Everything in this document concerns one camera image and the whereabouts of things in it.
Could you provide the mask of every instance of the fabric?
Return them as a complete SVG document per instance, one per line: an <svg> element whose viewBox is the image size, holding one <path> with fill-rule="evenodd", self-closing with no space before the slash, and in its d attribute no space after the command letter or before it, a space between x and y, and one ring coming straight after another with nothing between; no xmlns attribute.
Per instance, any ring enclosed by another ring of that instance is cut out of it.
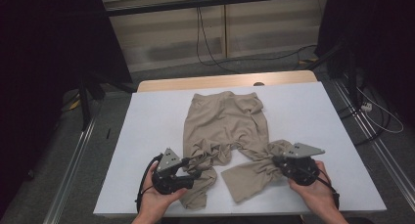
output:
<svg viewBox="0 0 415 224"><path fill-rule="evenodd" d="M213 167L227 164L233 148L253 160L222 173L235 202L249 198L281 176L271 158L280 153L284 144L268 144L268 126L262 108L256 93L195 94L184 124L183 156L191 159L184 170L189 174L202 170L202 175L181 199L183 206L206 206L206 191L217 176ZM242 187L238 185L240 182L250 185Z"/></svg>

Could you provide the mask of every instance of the left hand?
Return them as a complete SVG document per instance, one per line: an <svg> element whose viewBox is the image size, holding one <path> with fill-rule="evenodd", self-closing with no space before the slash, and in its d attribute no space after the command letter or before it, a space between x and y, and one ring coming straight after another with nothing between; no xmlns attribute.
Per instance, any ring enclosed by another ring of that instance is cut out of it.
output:
<svg viewBox="0 0 415 224"><path fill-rule="evenodd" d="M143 194L143 199L141 201L140 212L137 217L132 222L133 224L144 224L144 223L156 223L164 215L167 208L175 201L179 200L187 192L186 188L182 188L170 195L160 194L154 187L152 182L152 175L154 170L156 170L159 163L155 162L149 169L149 172L146 175L146 180L144 181L143 189L147 190Z"/></svg>

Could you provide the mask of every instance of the gray floor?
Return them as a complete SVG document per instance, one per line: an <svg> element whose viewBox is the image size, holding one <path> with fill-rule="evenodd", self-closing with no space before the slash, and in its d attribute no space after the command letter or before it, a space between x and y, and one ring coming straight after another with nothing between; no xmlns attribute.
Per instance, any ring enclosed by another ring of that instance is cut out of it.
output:
<svg viewBox="0 0 415 224"><path fill-rule="evenodd" d="M312 49L300 52L301 59L312 58ZM266 54L254 56L255 58L273 58L289 54ZM286 59L269 61L235 61L222 64L226 68L232 68L240 73L281 71L301 69L298 66L298 57L293 55ZM324 67L315 71L318 79L323 82L334 107L341 110L346 107L344 100L335 86L335 81L330 80ZM174 78L200 75L233 74L219 67L207 67L201 64L193 64L182 67L169 67L157 71L142 71L132 73L134 85L146 79ZM83 158L74 177L73 186L66 199L65 208L62 211L59 223L130 223L132 218L107 219L92 214L96 200L101 191L107 169L110 165L117 137L123 124L128 109L130 97L126 94L107 88L109 94L101 103L101 110L96 118L95 127L85 148ZM380 120L379 111L373 109L373 117ZM34 168L35 179L24 182L16 198L10 204L0 224L7 223L42 223L57 193L64 177L71 155L75 150L81 134L82 116L80 109L63 112L54 137L50 141L37 167ZM346 131L353 142L365 139L354 117L343 120ZM391 122L390 129L396 130L399 125ZM405 129L399 134L385 132L381 137L391 151L393 157L409 179L415 180L415 129L405 124ZM368 171L378 188L388 210L377 213L346 213L347 216L365 216L375 223L415 223L415 212L408 204L405 196L399 190L386 170L384 164L375 153L374 144L367 143L357 147L357 150L365 163ZM306 215L305 223L321 223L313 215Z"/></svg>

